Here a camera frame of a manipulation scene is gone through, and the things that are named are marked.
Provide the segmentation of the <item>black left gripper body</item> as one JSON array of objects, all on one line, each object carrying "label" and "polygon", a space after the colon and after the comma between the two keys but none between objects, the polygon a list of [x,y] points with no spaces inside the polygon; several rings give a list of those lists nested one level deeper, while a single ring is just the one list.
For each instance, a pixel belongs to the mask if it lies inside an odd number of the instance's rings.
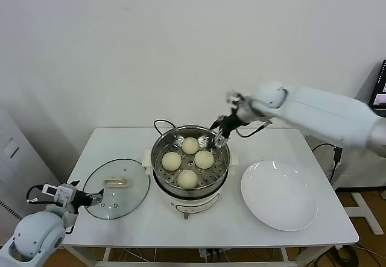
[{"label": "black left gripper body", "polygon": [[92,194],[77,190],[73,199],[73,207],[89,207],[92,202]]}]

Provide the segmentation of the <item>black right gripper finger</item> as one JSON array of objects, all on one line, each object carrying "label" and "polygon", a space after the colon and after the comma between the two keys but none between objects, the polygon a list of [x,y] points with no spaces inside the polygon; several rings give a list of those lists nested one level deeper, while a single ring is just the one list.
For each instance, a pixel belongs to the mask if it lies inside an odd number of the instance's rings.
[{"label": "black right gripper finger", "polygon": [[213,148],[222,148],[228,141],[230,133],[225,129],[219,129],[213,139]]},{"label": "black right gripper finger", "polygon": [[213,124],[210,126],[210,129],[222,129],[224,125],[224,121],[227,118],[226,115],[221,115],[217,117],[217,119],[213,122]]}]

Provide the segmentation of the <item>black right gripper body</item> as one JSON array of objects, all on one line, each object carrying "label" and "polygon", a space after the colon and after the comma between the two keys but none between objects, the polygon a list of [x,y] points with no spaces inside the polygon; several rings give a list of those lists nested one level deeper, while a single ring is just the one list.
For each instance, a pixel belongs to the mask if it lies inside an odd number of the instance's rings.
[{"label": "black right gripper body", "polygon": [[221,121],[221,134],[230,135],[232,131],[236,130],[242,125],[242,120],[237,116],[236,111],[224,116]]}]

